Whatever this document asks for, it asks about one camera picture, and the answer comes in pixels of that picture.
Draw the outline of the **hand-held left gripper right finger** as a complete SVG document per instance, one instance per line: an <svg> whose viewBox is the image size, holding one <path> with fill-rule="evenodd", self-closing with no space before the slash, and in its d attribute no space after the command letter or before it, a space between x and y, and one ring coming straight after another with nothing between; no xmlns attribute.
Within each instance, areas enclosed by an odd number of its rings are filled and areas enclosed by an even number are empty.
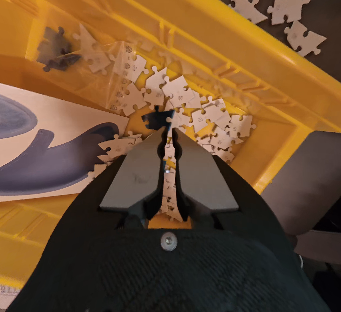
<svg viewBox="0 0 341 312"><path fill-rule="evenodd" d="M235 212L239 205L213 155L178 128L172 131L177 208L184 221Z"/></svg>

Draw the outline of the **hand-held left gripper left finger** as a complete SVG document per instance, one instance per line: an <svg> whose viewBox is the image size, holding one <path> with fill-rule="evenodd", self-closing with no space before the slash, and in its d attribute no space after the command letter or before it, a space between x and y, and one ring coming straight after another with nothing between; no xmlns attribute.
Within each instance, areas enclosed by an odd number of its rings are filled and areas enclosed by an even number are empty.
<svg viewBox="0 0 341 312"><path fill-rule="evenodd" d="M164 146L168 129L161 127L127 153L100 208L151 220L163 197Z"/></svg>

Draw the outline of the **dark blue puzzle piece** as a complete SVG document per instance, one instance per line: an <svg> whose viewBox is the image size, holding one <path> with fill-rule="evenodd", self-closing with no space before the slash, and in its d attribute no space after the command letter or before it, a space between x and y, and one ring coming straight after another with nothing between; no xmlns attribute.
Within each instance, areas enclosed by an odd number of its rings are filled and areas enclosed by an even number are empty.
<svg viewBox="0 0 341 312"><path fill-rule="evenodd" d="M79 54L65 54L60 57L50 59L45 63L43 70L49 72L51 69L66 71L68 67L75 64L82 56Z"/></svg>
<svg viewBox="0 0 341 312"><path fill-rule="evenodd" d="M141 116L142 121L145 123L146 128L150 130L159 130L161 127L166 127L169 131L171 123L167 118L173 118L175 110L159 111L159 106L155 106L155 110L151 113Z"/></svg>

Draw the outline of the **yellow plastic bin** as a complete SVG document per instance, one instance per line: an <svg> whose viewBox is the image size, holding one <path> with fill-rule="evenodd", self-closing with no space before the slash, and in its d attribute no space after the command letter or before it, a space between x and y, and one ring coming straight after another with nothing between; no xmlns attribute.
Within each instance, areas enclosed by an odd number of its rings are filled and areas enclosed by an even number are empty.
<svg viewBox="0 0 341 312"><path fill-rule="evenodd" d="M266 14L273 1L256 7ZM172 60L173 77L184 61L194 67L185 75L191 87L253 115L257 128L233 147L232 168L272 204L278 199L267 196L308 132L340 132L340 0L303 5L302 24L327 38L304 58L286 40L287 23L248 23L228 2L1 0L1 83L100 109L69 91L85 83L79 71L45 73L35 61L46 26L70 34L82 23L101 43L136 41L148 66Z"/></svg>

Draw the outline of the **slate blue puzzle piece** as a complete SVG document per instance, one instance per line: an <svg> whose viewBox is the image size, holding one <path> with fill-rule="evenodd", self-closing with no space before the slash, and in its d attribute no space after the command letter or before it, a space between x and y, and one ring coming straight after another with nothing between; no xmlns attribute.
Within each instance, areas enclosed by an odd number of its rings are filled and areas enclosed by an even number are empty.
<svg viewBox="0 0 341 312"><path fill-rule="evenodd" d="M50 27L45 28L43 40L37 48L39 54L36 61L44 64L43 70L49 72L51 69L66 71L68 64L65 55L71 53L71 44L64 37L65 30L59 26L58 31Z"/></svg>

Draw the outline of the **white card with blue shapes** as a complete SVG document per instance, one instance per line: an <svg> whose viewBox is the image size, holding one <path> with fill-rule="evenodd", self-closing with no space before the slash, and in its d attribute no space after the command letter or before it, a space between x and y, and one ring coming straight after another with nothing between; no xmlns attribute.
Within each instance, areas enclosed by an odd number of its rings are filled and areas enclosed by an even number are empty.
<svg viewBox="0 0 341 312"><path fill-rule="evenodd" d="M1 84L1 202L80 193L129 118Z"/></svg>

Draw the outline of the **clear plastic bag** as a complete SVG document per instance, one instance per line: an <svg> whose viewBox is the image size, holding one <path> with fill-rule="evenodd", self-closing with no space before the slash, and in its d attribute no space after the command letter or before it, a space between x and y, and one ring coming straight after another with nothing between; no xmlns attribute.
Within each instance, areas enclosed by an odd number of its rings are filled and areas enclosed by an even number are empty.
<svg viewBox="0 0 341 312"><path fill-rule="evenodd" d="M81 55L80 42L73 38L73 33L67 37L65 30L64 37L71 44L71 53L69 54ZM83 57L68 67L66 71L51 69L45 73L48 75L48 79L60 88L102 108L119 112L125 105L124 99L128 97L129 93L127 87L132 82L128 78L128 73L131 58L136 56L136 47L124 41L109 44L103 44L97 39L96 41L111 60L111 64L106 68L106 76L103 76L101 72L92 73Z"/></svg>

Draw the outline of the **white jigsaw piece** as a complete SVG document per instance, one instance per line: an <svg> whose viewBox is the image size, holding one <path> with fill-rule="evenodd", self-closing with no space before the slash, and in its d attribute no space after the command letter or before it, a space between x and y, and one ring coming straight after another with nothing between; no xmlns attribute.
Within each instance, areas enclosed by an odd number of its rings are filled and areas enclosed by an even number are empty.
<svg viewBox="0 0 341 312"><path fill-rule="evenodd" d="M101 72L103 76L106 76L106 68L111 64L111 60L96 39L82 24L79 24L79 34L74 33L73 38L80 42L80 54L88 63L91 72Z"/></svg>

